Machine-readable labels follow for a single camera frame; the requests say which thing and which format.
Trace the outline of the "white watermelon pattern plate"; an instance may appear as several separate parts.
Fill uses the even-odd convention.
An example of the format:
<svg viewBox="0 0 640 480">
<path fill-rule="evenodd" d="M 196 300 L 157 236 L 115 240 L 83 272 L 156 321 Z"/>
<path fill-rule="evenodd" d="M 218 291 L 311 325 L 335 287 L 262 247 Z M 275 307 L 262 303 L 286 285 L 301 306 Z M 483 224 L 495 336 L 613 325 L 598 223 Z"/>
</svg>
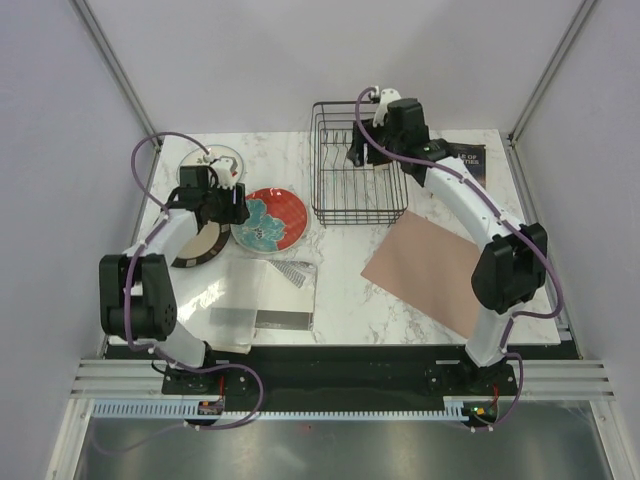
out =
<svg viewBox="0 0 640 480">
<path fill-rule="evenodd" d="M 240 153 L 226 145 L 212 144 L 207 145 L 209 153 L 204 154 L 200 148 L 197 148 L 189 152 L 180 162 L 180 167 L 185 166 L 199 166 L 199 165 L 211 165 L 217 160 L 232 160 L 233 165 L 236 167 L 236 177 L 239 181 L 242 181 L 245 176 L 246 165 L 243 157 Z"/>
</svg>

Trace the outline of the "pink cream leaf plate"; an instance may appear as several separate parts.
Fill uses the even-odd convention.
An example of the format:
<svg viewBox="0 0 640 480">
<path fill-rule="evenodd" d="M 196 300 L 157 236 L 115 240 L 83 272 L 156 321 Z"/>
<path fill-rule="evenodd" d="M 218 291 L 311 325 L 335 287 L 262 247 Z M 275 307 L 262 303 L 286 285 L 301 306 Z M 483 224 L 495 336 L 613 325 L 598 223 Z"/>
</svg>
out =
<svg viewBox="0 0 640 480">
<path fill-rule="evenodd" d="M 376 173 L 388 171 L 392 167 L 392 162 L 377 164 L 373 167 Z"/>
</svg>

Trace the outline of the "red blue flower plate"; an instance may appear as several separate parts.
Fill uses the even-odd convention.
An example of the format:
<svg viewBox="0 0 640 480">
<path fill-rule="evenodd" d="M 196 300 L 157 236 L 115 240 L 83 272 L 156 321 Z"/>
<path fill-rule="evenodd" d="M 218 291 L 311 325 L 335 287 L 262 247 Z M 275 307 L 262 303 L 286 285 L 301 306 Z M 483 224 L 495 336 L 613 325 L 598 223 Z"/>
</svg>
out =
<svg viewBox="0 0 640 480">
<path fill-rule="evenodd" d="M 231 233 L 243 248 L 258 254 L 275 254 L 293 247 L 304 235 L 309 213 L 293 192 L 262 188 L 246 196 L 249 218 L 232 225 Z"/>
</svg>

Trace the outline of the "black wire dish rack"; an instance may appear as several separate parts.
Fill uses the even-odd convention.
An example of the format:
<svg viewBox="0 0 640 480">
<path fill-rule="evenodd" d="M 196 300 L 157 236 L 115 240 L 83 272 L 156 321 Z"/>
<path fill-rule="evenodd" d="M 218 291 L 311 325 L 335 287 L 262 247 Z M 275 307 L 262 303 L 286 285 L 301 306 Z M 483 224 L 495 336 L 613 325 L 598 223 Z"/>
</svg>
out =
<svg viewBox="0 0 640 480">
<path fill-rule="evenodd" d="M 355 103 L 319 101 L 309 129 L 311 209 L 323 226 L 391 225 L 406 211 L 408 186 L 400 166 L 385 172 L 348 159 Z"/>
</svg>

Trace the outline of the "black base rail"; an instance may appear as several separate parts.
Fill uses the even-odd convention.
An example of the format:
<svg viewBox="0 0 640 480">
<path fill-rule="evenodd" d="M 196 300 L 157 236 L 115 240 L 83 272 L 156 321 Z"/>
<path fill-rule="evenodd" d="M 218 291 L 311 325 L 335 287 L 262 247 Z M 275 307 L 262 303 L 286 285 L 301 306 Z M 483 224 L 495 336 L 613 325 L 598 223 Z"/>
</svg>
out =
<svg viewBox="0 0 640 480">
<path fill-rule="evenodd" d="M 232 410 L 319 412 L 436 410 L 451 397 L 517 392 L 507 362 L 470 372 L 461 346 L 267 346 L 213 353 L 211 375 L 166 368 L 165 395 L 222 395 Z"/>
</svg>

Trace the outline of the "brown rimmed beige plate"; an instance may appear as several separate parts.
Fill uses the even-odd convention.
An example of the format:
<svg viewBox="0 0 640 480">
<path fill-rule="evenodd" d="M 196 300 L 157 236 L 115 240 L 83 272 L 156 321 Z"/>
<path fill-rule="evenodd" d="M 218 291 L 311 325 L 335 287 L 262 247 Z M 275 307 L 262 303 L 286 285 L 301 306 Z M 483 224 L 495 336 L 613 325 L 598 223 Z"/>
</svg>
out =
<svg viewBox="0 0 640 480">
<path fill-rule="evenodd" d="M 207 223 L 178 253 L 172 262 L 174 268 L 192 268 L 203 265 L 221 253 L 231 236 L 229 224 Z"/>
</svg>

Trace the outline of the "pink placemat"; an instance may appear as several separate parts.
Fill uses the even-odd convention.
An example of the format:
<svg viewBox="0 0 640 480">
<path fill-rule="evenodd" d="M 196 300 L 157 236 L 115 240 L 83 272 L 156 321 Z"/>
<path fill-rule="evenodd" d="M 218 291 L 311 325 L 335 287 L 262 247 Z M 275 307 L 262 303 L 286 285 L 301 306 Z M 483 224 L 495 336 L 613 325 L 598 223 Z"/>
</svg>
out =
<svg viewBox="0 0 640 480">
<path fill-rule="evenodd" d="M 361 275 L 469 338 L 480 308 L 471 287 L 479 256 L 475 244 L 406 212 L 391 227 Z"/>
</svg>

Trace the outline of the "tale of two cities book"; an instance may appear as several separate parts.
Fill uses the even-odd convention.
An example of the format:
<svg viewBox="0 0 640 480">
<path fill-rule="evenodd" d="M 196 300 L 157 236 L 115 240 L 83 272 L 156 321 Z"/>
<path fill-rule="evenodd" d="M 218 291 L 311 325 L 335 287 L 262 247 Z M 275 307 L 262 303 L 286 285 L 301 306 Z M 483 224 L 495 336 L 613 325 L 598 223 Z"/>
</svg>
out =
<svg viewBox="0 0 640 480">
<path fill-rule="evenodd" d="M 465 164 L 467 170 L 482 186 L 486 187 L 486 146 L 484 144 L 451 143 L 452 151 Z"/>
</svg>

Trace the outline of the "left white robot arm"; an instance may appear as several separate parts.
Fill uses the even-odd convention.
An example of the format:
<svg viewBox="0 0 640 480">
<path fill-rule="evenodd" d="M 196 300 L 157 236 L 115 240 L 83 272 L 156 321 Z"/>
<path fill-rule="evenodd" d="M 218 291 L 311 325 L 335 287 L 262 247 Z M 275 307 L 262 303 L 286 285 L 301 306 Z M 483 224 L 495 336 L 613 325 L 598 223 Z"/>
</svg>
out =
<svg viewBox="0 0 640 480">
<path fill-rule="evenodd" d="M 224 366 L 212 363 L 212 348 L 177 319 L 169 267 L 184 245 L 209 223 L 241 225 L 249 218 L 245 186 L 237 169 L 212 166 L 179 169 L 152 230 L 137 244 L 99 262 L 100 323 L 134 351 L 150 351 L 198 393 L 216 388 Z"/>
</svg>

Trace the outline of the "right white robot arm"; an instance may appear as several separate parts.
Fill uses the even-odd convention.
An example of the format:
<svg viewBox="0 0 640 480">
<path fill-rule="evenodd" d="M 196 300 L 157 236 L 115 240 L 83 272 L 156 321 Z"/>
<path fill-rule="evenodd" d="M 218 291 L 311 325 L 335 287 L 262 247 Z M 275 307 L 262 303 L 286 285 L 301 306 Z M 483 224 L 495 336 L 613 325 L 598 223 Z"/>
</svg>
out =
<svg viewBox="0 0 640 480">
<path fill-rule="evenodd" d="M 519 306 L 546 282 L 546 230 L 526 225 L 499 207 L 444 139 L 433 139 L 416 98 L 392 88 L 369 87 L 357 97 L 376 106 L 370 119 L 355 114 L 348 159 L 355 165 L 397 162 L 416 183 L 439 198 L 471 235 L 480 258 L 471 288 L 481 308 L 458 381 L 467 392 L 483 392 L 494 381 L 492 367 L 504 363 Z"/>
</svg>

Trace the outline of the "clear plastic bag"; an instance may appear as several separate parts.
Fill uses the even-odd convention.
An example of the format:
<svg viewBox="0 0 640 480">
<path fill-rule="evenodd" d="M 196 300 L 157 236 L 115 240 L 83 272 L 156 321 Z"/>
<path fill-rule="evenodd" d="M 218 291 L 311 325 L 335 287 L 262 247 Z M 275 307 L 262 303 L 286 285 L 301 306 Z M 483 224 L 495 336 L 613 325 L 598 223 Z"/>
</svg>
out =
<svg viewBox="0 0 640 480">
<path fill-rule="evenodd" d="M 310 331 L 317 266 L 227 258 L 170 270 L 178 321 L 212 349 L 246 354 L 258 329 Z"/>
</svg>

